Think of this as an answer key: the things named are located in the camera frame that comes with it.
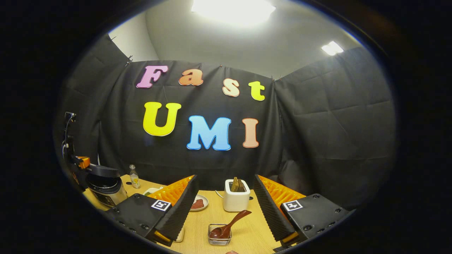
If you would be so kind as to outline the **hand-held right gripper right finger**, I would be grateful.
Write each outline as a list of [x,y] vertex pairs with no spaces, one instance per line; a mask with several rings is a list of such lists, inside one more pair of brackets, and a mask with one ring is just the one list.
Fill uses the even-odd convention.
[[282,249],[323,235],[355,213],[323,195],[303,195],[260,175],[254,177],[254,192]]

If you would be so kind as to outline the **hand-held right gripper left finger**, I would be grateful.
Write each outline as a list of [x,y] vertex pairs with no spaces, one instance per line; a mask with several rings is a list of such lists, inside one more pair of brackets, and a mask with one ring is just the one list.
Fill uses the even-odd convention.
[[198,191],[198,177],[192,175],[150,195],[131,195],[108,209],[106,217],[142,238],[170,247],[179,236]]

